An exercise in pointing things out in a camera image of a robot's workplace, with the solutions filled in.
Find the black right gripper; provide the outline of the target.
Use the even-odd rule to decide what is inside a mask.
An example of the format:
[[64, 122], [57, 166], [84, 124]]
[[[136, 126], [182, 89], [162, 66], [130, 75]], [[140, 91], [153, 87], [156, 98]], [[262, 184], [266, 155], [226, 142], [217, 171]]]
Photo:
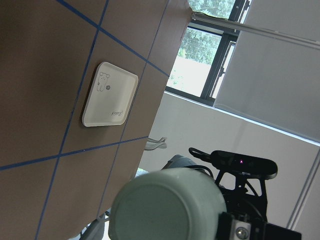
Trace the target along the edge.
[[261, 195], [247, 178], [237, 176], [235, 188], [227, 189], [215, 183], [225, 200], [226, 210], [219, 215], [215, 239], [217, 240], [300, 240], [302, 234], [268, 222], [267, 191], [260, 179]]

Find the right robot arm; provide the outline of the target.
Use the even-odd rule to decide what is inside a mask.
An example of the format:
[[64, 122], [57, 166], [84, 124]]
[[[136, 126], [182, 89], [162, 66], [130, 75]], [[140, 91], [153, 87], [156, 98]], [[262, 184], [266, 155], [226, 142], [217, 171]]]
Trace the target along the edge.
[[266, 158], [215, 150], [208, 154], [195, 148], [189, 152], [212, 164], [219, 172], [175, 155], [165, 169], [189, 168], [212, 177], [221, 191], [226, 211], [219, 216], [218, 240], [300, 240], [302, 234], [268, 222], [266, 181], [278, 173], [277, 164]]

